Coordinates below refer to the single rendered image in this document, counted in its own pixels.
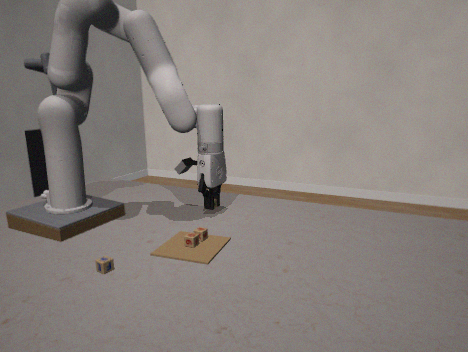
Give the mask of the tan flat mat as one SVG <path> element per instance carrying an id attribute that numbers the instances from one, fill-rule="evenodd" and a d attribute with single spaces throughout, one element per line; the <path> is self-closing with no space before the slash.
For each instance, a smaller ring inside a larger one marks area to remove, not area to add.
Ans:
<path id="1" fill-rule="evenodd" d="M 231 237 L 208 235 L 207 239 L 199 241 L 199 244 L 192 248 L 184 244 L 184 236 L 188 233 L 190 232 L 178 232 L 150 255 L 209 264 L 231 239 Z"/>

